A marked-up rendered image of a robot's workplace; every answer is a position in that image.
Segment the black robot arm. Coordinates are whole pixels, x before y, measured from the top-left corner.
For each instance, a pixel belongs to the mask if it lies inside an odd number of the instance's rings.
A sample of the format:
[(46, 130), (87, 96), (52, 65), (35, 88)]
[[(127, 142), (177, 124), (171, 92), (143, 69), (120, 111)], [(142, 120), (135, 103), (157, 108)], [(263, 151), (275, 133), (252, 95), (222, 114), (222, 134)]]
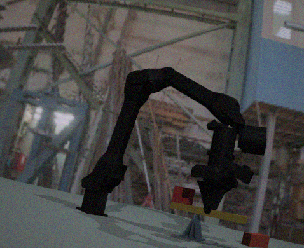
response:
[[(237, 99), (210, 91), (172, 67), (132, 71), (126, 77), (124, 103), (108, 149), (98, 159), (93, 171), (82, 178), (82, 187), (86, 190), (81, 208), (76, 207), (76, 209), (87, 214), (108, 217), (104, 214), (107, 195), (124, 181), (127, 165), (123, 164), (123, 155), (139, 110), (151, 93), (159, 92), (168, 86), (174, 87), (205, 106), (221, 122), (217, 123), (213, 119), (207, 124), (208, 130), (214, 131), (211, 146), (221, 146), (234, 151), (236, 135), (239, 134), (238, 148), (242, 150), (241, 152), (264, 155), (266, 127), (246, 125)], [(243, 166), (235, 164), (230, 156), (223, 177), (231, 178), (230, 175), (249, 185), (254, 172), (246, 164)]]

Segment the yellow bar with red block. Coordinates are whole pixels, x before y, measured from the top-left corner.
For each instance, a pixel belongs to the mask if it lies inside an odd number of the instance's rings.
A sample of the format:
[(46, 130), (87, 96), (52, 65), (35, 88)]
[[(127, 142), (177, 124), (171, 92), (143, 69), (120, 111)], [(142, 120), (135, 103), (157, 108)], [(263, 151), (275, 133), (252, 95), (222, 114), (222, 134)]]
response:
[(183, 210), (190, 213), (200, 214), (203, 216), (215, 217), (218, 219), (224, 219), (227, 221), (233, 221), (238, 223), (247, 223), (247, 216), (231, 214), (228, 212), (221, 212), (211, 209), (211, 213), (205, 213), (205, 209), (202, 207), (192, 206), (195, 189), (184, 188), (180, 186), (174, 186), (174, 192), (172, 195), (172, 201), (170, 208)]

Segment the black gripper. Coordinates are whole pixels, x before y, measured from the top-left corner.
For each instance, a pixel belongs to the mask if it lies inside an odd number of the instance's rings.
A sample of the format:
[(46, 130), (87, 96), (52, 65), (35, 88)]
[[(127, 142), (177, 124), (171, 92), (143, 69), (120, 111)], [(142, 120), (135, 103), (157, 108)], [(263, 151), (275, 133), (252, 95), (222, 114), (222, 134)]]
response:
[(201, 177), (203, 181), (197, 180), (200, 188), (205, 213), (210, 214), (211, 209), (216, 210), (223, 195), (237, 188), (238, 181), (235, 177), (223, 177), (227, 160), (231, 156), (235, 160), (233, 150), (221, 146), (211, 146), (207, 150), (209, 159), (206, 165), (196, 164), (192, 167), (191, 177)]

